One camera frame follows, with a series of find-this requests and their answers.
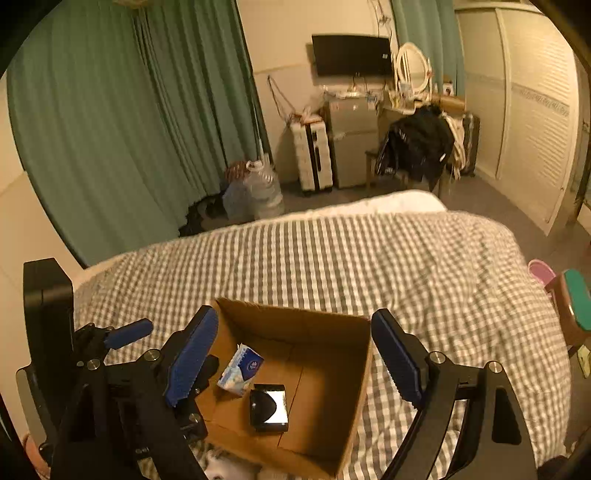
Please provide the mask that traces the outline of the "grey checked bed cover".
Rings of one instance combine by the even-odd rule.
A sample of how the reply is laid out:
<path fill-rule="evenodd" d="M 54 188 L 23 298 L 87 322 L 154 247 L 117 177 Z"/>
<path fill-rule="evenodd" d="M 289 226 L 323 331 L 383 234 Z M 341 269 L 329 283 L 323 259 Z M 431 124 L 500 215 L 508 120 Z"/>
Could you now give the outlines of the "grey checked bed cover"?
<path fill-rule="evenodd" d="M 556 312 L 504 225 L 460 211 L 311 214 L 126 253 L 76 291 L 77 326 L 148 318 L 160 346 L 218 298 L 370 316 L 386 308 L 462 365 L 496 360 L 518 397 L 536 462 L 564 449 L 571 379 Z"/>

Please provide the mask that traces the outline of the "green curtain by wardrobe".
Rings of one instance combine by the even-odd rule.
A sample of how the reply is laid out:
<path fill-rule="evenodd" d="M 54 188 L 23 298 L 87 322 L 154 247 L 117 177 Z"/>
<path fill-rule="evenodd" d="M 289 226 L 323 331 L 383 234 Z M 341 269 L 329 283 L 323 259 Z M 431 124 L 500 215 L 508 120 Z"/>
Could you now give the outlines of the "green curtain by wardrobe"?
<path fill-rule="evenodd" d="M 400 45 L 411 42 L 431 60 L 439 91 L 447 78 L 455 94 L 465 96 L 465 65 L 452 0 L 394 0 L 394 25 Z"/>

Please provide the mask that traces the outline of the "blue white tissue pack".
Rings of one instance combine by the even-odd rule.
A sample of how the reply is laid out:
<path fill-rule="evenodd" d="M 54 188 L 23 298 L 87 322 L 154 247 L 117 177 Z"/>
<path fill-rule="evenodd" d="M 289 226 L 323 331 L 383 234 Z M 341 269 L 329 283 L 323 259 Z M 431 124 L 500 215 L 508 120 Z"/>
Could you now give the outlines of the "blue white tissue pack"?
<path fill-rule="evenodd" d="M 249 385 L 263 362 L 259 353 L 245 344 L 239 344 L 216 385 L 225 392 L 242 397 L 249 390 Z"/>

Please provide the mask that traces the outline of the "clear large water jug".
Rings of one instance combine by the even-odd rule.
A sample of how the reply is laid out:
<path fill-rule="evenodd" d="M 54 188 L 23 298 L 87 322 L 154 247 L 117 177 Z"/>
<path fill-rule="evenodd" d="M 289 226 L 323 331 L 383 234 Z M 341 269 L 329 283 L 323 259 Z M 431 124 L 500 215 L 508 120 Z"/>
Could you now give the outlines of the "clear large water jug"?
<path fill-rule="evenodd" d="M 245 186 L 257 220 L 279 217 L 284 213 L 283 192 L 270 164 L 263 160 L 246 163 Z"/>

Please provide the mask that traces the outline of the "white black suitcase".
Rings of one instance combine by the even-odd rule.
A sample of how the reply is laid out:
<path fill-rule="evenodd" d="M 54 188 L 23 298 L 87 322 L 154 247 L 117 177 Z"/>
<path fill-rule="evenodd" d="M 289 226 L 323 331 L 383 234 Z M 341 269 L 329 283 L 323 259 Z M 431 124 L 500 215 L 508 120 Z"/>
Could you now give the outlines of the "white black suitcase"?
<path fill-rule="evenodd" d="M 304 194 L 332 189 L 332 160 L 329 136 L 321 116 L 290 124 L 297 160 L 298 179 Z"/>

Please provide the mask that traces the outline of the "brown cardboard box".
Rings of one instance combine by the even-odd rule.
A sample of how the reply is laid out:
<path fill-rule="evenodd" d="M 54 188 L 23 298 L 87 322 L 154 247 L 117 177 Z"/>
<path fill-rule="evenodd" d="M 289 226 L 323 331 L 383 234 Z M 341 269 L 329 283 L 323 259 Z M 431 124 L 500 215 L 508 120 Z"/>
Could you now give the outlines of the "brown cardboard box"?
<path fill-rule="evenodd" d="M 308 479 L 335 479 L 356 438 L 372 364 L 370 321 L 321 311 L 212 302 L 218 331 L 211 355 L 225 368 L 238 345 L 263 357 L 256 384 L 281 385 L 288 429 L 259 433 L 249 398 L 211 384 L 197 396 L 207 442 L 254 464 Z"/>

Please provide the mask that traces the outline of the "black wall television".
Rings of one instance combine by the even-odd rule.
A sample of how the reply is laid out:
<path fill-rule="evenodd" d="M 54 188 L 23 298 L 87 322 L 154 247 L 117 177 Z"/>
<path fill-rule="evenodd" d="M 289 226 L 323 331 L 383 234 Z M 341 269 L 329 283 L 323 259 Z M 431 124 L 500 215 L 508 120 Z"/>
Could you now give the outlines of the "black wall television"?
<path fill-rule="evenodd" d="M 319 77 L 385 77 L 393 73 L 390 40 L 364 35 L 312 35 Z"/>

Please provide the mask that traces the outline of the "white oval mirror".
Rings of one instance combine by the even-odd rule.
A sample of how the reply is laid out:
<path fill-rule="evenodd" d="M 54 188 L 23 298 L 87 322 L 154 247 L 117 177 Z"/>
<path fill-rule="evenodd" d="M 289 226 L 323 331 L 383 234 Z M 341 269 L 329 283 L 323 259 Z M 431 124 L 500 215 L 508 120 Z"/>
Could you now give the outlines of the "white oval mirror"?
<path fill-rule="evenodd" d="M 427 100 L 432 92 L 430 59 L 414 43 L 404 43 L 394 60 L 399 91 L 406 99 Z"/>

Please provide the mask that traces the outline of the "pink plastic basin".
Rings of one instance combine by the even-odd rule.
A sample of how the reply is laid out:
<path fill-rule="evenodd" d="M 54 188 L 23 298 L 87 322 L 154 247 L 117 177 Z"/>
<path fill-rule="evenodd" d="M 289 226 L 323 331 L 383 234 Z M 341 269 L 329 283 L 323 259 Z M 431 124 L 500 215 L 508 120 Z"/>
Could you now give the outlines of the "pink plastic basin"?
<path fill-rule="evenodd" d="M 532 259 L 528 263 L 528 270 L 531 275 L 543 286 L 548 285 L 555 277 L 555 271 L 543 260 Z"/>

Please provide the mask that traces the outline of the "silver small fridge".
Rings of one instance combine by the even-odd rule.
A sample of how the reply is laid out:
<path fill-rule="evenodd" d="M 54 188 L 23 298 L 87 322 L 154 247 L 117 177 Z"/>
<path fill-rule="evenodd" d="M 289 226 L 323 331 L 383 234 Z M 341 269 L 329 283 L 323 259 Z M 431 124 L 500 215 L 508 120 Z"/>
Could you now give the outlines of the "silver small fridge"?
<path fill-rule="evenodd" d="M 366 152 L 377 147 L 378 115 L 367 98 L 329 99 L 325 102 L 335 183 L 339 189 L 366 183 Z"/>

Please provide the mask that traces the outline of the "white louvred wardrobe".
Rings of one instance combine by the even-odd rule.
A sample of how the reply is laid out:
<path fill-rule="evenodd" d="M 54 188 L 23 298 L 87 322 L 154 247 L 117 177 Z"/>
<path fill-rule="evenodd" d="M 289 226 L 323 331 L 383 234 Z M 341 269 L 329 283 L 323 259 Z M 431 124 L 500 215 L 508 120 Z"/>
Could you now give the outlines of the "white louvred wardrobe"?
<path fill-rule="evenodd" d="M 455 13 L 466 105 L 481 120 L 476 172 L 550 233 L 581 130 L 575 54 L 534 6 L 462 2 Z"/>

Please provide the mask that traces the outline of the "green topped wooden stool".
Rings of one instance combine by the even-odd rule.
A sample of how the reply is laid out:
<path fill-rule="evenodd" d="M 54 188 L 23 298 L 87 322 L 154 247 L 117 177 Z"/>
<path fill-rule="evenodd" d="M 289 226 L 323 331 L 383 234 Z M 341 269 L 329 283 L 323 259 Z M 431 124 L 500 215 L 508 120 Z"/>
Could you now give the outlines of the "green topped wooden stool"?
<path fill-rule="evenodd" d="M 557 311 L 569 355 L 590 338 L 590 289 L 583 275 L 568 269 L 545 287 Z"/>

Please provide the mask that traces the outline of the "dark hard suitcase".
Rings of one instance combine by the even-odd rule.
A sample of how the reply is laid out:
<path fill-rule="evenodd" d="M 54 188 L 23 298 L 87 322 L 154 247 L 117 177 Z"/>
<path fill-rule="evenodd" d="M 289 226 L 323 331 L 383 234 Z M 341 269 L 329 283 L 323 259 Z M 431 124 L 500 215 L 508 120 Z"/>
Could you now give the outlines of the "dark hard suitcase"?
<path fill-rule="evenodd" d="M 480 141 L 481 119 L 472 112 L 466 112 L 463 115 L 464 126 L 464 149 L 466 154 L 466 165 L 462 169 L 463 176 L 474 176 L 478 157 L 478 148 Z"/>

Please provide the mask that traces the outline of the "black small open case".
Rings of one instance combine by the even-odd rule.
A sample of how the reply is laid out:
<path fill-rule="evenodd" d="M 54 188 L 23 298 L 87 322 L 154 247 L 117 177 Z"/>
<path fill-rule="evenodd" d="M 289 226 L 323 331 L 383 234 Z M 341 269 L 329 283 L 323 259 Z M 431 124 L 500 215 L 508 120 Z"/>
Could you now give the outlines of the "black small open case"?
<path fill-rule="evenodd" d="M 249 392 L 249 421 L 257 433 L 288 431 L 287 392 L 283 385 L 253 385 Z"/>

